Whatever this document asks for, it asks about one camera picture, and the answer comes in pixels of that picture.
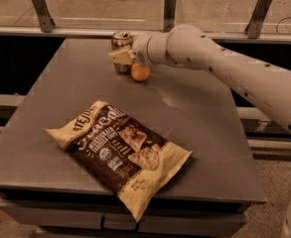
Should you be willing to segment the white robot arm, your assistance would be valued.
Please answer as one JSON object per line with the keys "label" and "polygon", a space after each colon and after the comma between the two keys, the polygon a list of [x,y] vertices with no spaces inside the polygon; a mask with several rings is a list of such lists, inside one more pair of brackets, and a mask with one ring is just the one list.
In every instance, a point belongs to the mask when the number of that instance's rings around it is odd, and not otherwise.
{"label": "white robot arm", "polygon": [[227,50],[194,26],[138,36],[109,57],[121,64],[205,70],[291,134],[291,70]]}

